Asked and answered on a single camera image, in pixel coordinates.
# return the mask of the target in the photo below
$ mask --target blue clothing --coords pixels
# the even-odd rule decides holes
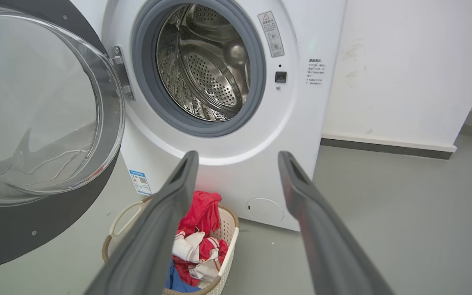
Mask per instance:
[[[165,282],[165,288],[183,293],[192,293],[201,290],[198,287],[193,287],[182,281],[182,278],[180,278],[178,271],[174,267],[173,260],[170,261],[169,274]]]

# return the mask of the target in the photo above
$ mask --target door hinge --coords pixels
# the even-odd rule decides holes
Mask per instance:
[[[135,100],[134,95],[132,94],[129,76],[127,75],[127,69],[125,68],[125,63],[123,61],[121,48],[119,46],[114,46],[112,48],[112,52],[114,56],[112,58],[109,58],[109,61],[114,67],[114,71],[116,71],[118,78],[120,78],[121,92],[123,93],[123,97]]]

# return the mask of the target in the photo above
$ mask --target red cloth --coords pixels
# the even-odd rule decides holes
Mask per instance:
[[[215,247],[213,242],[209,241],[211,231],[216,231],[220,228],[220,211],[218,210],[218,203],[221,201],[221,196],[218,193],[208,193],[202,191],[195,191],[193,195],[193,203],[189,212],[179,222],[177,233],[185,232],[185,236],[202,231],[205,233],[205,238],[200,243],[200,259],[207,260],[210,257],[210,251],[218,248],[218,260],[220,264],[223,263],[225,255],[229,249],[227,243],[223,240],[219,241],[219,247]],[[180,258],[173,256],[174,266],[182,278],[182,281],[191,286],[197,286],[199,280],[194,279],[189,274],[189,266],[194,267],[194,263],[183,261]]]
[[[195,191],[193,203],[189,212],[179,222],[178,232],[184,231],[185,236],[198,231],[205,233],[205,237],[210,236],[210,232],[220,228],[220,212],[218,211],[218,202],[221,196],[218,193],[208,193]]]

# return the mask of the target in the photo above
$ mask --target warning label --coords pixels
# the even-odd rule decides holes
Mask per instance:
[[[262,13],[258,15],[258,19],[262,23],[263,32],[266,34],[267,43],[269,44],[270,56],[277,57],[285,55],[283,51],[283,43],[281,43],[281,37],[279,36],[278,27],[274,20],[272,11]]]
[[[152,191],[150,190],[150,186],[148,186],[145,174],[133,170],[129,170],[129,172],[131,173],[131,178],[134,183],[134,187],[136,187],[137,192],[143,195],[150,196],[152,194]]]
[[[325,73],[325,64],[319,58],[309,58],[309,66],[307,67],[307,77],[305,84],[322,85]]]

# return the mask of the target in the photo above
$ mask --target white washing machine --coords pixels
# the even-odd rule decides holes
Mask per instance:
[[[196,189],[299,230],[277,155],[314,170],[345,4],[0,0],[0,263],[77,220],[119,149],[140,194],[196,150]]]

